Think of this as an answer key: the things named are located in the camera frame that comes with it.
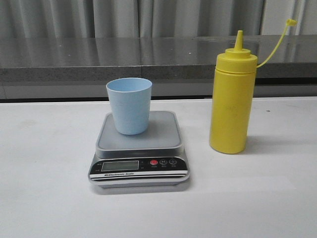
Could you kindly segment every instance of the bottle cap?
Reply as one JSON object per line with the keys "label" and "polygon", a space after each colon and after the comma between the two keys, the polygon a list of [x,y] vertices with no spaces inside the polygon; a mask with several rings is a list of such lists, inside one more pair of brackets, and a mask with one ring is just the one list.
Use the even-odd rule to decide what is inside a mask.
{"label": "bottle cap", "polygon": [[218,55],[216,69],[227,73],[253,73],[257,70],[258,57],[242,48],[243,31],[238,31],[234,48]]}

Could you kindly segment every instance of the electronic scale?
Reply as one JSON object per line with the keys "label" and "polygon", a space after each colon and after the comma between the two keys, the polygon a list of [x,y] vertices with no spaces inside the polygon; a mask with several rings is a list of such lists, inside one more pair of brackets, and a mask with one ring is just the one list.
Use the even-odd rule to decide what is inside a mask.
{"label": "electronic scale", "polygon": [[124,135],[107,114],[96,143],[89,181],[102,188],[176,185],[189,177],[189,166],[176,115],[152,111],[149,127]]}

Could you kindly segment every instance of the gray countertop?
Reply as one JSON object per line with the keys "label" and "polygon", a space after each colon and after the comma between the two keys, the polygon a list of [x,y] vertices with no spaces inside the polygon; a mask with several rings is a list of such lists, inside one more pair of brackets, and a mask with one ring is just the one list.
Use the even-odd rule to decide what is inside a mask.
{"label": "gray countertop", "polygon": [[[279,36],[245,36],[264,61]],[[120,77],[154,84],[212,83],[216,56],[235,36],[196,38],[37,38],[0,40],[0,83],[12,86],[105,85]],[[316,78],[317,35],[286,36],[257,78]]]}

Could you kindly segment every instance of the lcd screen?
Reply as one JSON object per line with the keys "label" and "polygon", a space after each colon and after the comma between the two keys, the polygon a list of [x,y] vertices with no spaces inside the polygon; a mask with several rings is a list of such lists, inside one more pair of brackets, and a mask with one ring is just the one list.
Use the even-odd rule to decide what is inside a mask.
{"label": "lcd screen", "polygon": [[118,162],[104,162],[101,171],[115,171],[115,170],[137,170],[139,169],[139,161],[118,161]]}

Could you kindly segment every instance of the yellow squeeze bottle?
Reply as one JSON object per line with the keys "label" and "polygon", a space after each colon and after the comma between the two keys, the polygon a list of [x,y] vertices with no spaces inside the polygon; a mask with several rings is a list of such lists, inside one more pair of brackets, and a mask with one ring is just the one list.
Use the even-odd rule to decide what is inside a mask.
{"label": "yellow squeeze bottle", "polygon": [[236,154],[245,149],[253,89],[257,67],[275,53],[288,26],[297,21],[288,19],[284,32],[269,57],[260,65],[258,57],[244,49],[243,32],[238,31],[234,48],[218,55],[212,94],[210,146],[222,153]]}

